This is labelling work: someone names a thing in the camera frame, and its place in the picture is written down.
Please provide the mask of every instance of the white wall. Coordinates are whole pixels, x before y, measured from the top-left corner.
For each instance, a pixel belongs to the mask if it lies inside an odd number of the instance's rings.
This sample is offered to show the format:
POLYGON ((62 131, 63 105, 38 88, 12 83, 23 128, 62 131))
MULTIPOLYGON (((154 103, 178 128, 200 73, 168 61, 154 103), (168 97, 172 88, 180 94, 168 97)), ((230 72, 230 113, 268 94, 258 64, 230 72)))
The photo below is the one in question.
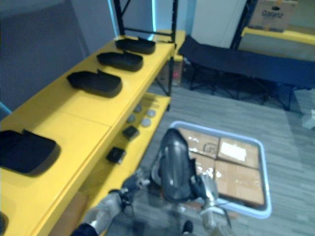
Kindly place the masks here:
POLYGON ((192 37, 199 43, 229 48, 246 0, 197 0, 192 37))

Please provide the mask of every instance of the wooden floor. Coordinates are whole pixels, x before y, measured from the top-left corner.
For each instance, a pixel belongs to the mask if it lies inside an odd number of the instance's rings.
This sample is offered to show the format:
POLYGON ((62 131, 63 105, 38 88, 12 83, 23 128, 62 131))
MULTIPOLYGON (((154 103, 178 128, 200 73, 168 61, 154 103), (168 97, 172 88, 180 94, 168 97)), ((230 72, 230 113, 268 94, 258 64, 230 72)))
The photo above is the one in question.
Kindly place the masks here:
MULTIPOLYGON (((265 220, 241 215, 232 219, 235 235, 313 236, 315 131, 301 126, 301 112, 315 107, 314 94, 313 90, 297 91, 295 110, 286 112, 281 107, 260 106, 175 87, 171 109, 165 114, 141 166, 151 167, 162 136, 170 123, 176 120, 256 138, 265 146, 273 212, 265 220)), ((194 222, 197 235, 206 235, 196 212, 142 191, 134 202, 134 217, 121 213, 108 235, 180 235, 187 219, 194 222)))

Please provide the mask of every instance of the wall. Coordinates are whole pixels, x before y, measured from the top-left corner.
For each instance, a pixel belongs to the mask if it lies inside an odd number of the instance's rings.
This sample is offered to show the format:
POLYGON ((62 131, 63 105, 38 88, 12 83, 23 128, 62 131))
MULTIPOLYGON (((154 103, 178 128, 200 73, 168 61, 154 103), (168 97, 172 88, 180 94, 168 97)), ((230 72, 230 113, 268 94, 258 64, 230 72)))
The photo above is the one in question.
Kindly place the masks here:
MULTIPOLYGON (((156 6, 157 29, 171 29, 173 1, 154 0, 156 6)), ((191 34, 196 0, 179 0, 177 12, 177 29, 191 34)))
POLYGON ((229 48, 246 0, 198 0, 192 37, 199 43, 229 48))
MULTIPOLYGON (((126 25, 152 29, 151 1, 133 2, 126 25)), ((115 36, 107 0, 1 0, 0 10, 0 97, 11 110, 115 36)))

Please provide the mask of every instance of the cardboard box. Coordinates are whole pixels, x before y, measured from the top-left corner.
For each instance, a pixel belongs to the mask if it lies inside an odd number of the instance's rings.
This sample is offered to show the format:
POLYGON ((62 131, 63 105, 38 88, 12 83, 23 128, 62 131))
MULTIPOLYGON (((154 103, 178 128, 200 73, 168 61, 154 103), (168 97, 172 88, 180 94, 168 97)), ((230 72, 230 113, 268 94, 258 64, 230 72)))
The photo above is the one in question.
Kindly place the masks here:
POLYGON ((208 174, 213 177, 215 168, 215 160, 213 158, 195 152, 190 152, 189 155, 191 159, 196 159, 197 175, 208 174))
POLYGON ((215 169, 219 193, 254 205, 264 204, 259 170, 218 160, 215 169))
POLYGON ((258 169, 258 147, 234 139, 221 138, 218 158, 258 169))
POLYGON ((295 0, 259 0, 252 14, 249 27, 270 31, 284 31, 297 7, 295 0))
POLYGON ((216 159, 219 138, 187 129, 178 129, 188 143, 189 151, 216 159))

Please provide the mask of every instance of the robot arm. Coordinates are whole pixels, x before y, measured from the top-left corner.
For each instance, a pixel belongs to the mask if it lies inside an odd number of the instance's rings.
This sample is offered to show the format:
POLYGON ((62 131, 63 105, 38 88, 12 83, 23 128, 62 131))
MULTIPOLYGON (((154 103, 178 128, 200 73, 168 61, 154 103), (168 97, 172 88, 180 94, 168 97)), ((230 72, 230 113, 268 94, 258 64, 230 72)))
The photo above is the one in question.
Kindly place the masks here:
POLYGON ((132 203, 134 194, 150 181, 144 179, 142 170, 137 170, 126 179, 120 190, 112 190, 98 205, 90 209, 83 223, 71 236, 98 236, 107 230, 112 220, 132 203))

